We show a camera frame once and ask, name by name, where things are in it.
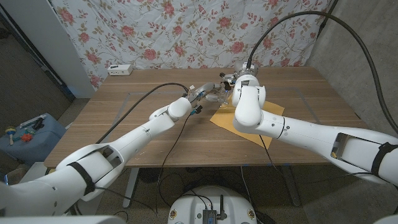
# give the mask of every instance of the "black strap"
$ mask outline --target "black strap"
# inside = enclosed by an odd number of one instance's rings
[[[81,175],[83,180],[85,180],[87,187],[85,190],[85,195],[93,192],[95,190],[95,184],[93,182],[93,179],[90,177],[90,175],[87,173],[87,171],[77,162],[72,162],[68,164],[68,166],[71,166],[75,168],[75,170]]]
[[[387,153],[392,152],[394,149],[398,148],[398,145],[392,145],[388,142],[379,146],[379,152],[376,154],[372,164],[372,174],[379,177],[379,169],[381,161],[383,161],[384,156]]]

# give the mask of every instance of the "white wall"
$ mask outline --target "white wall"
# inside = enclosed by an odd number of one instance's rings
[[[75,97],[91,98],[95,90],[48,1],[0,0],[0,3]]]

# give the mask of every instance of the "brown envelope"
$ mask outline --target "brown envelope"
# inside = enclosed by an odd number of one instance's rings
[[[285,110],[285,108],[276,105],[275,103],[270,103],[268,101],[264,103],[264,107],[262,109],[277,115],[282,115],[282,113]],[[240,133],[234,128],[234,126],[232,125],[234,114],[235,114],[235,107],[232,105],[231,98],[229,98],[228,105],[226,105],[225,108],[218,109],[217,112],[213,115],[213,117],[211,117],[210,121],[215,123],[219,127],[225,128],[228,131],[231,131],[232,133],[237,134],[238,136],[241,136],[263,147],[261,139],[258,136],[258,134]],[[269,145],[271,144],[272,138],[262,136],[262,139],[264,140],[264,143],[268,148]]]

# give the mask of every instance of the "gray wall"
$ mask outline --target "gray wall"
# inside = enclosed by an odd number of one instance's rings
[[[80,63],[75,47],[47,0],[0,0],[43,57],[67,84],[76,98],[95,92]]]
[[[350,25],[368,47],[386,104],[398,122],[398,1],[340,0],[333,15]],[[306,65],[315,67],[369,128],[396,135],[381,111],[361,48],[339,24],[327,22]]]

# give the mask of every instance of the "black hose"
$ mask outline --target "black hose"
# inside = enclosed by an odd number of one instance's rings
[[[155,90],[157,90],[158,88],[160,88],[160,87],[162,87],[162,86],[166,86],[166,85],[178,85],[178,86],[180,86],[180,87],[182,87],[182,88],[184,88],[184,90],[188,93],[188,88],[187,87],[185,87],[183,84],[179,84],[179,83],[164,83],[164,84],[161,84],[161,85],[158,85],[157,87],[155,87],[155,88],[153,88],[151,91],[149,91],[149,92],[147,92],[143,97],[141,97],[141,99],[139,99],[124,115],[123,115],[123,117],[121,117],[97,142],[96,142],[96,144],[99,144],[99,143],[101,143],[101,141],[102,140],[104,140],[104,138],[106,138],[109,134],[110,134],[110,132],[112,132],[113,131],[113,129],[114,128],[116,128],[116,126],[120,123],[120,122],[122,122],[122,120],[127,116],[127,115],[129,115],[129,113],[143,100],[143,99],[145,99],[145,97],[147,97],[147,96],[149,96],[153,91],[155,91]]]
[[[268,33],[275,28],[277,25],[279,25],[281,22],[284,22],[287,19],[296,17],[296,16],[302,16],[302,15],[319,15],[319,16],[325,16],[337,23],[339,23],[340,25],[342,25],[346,30],[348,30],[348,32],[350,32],[350,34],[355,38],[355,40],[358,42],[359,46],[361,46],[362,51],[365,54],[366,60],[369,63],[369,66],[371,67],[371,71],[372,71],[372,76],[373,76],[373,80],[374,80],[374,85],[376,87],[376,93],[377,93],[377,98],[379,100],[381,109],[384,113],[384,116],[386,117],[388,123],[391,125],[391,127],[393,128],[393,130],[398,134],[398,125],[395,123],[394,119],[392,119],[392,116],[387,108],[386,102],[384,101],[384,97],[383,97],[383,93],[381,91],[381,86],[380,86],[380,80],[379,80],[379,75],[377,74],[376,71],[376,67],[374,66],[372,57],[368,51],[368,49],[366,48],[364,42],[361,40],[361,38],[359,37],[359,35],[357,33],[355,33],[355,31],[344,21],[342,21],[341,19],[332,16],[326,12],[318,12],[318,11],[308,11],[308,12],[296,12],[293,14],[290,14],[288,16],[283,17],[281,20],[279,20],[277,23],[275,23],[273,26],[271,26],[265,33],[264,35],[260,38],[260,40],[256,43],[256,45],[254,46],[253,50],[250,53],[249,59],[248,59],[248,64],[246,68],[250,68],[251,67],[251,62],[252,62],[252,58],[253,55],[256,51],[256,49],[258,48],[258,46],[261,44],[262,40],[264,40],[264,38],[266,38],[266,36],[268,35]]]

